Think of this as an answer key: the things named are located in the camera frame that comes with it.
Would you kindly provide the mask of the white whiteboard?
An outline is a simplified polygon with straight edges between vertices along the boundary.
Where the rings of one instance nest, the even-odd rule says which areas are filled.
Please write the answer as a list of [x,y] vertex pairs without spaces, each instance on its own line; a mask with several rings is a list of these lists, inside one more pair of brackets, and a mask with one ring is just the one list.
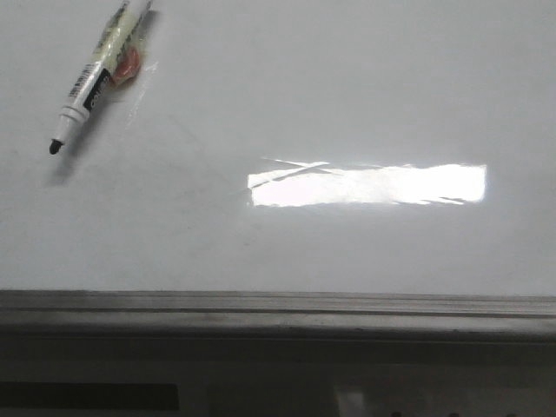
[[555,338],[552,1],[1,4],[5,334]]

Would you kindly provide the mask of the white whiteboard marker pen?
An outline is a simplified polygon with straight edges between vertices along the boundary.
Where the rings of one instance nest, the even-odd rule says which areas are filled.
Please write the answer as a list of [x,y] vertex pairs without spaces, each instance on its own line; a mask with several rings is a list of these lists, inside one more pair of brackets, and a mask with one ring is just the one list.
[[123,1],[106,23],[89,61],[62,106],[49,152],[73,143],[81,134],[104,91],[135,77],[142,65],[143,25],[150,1]]

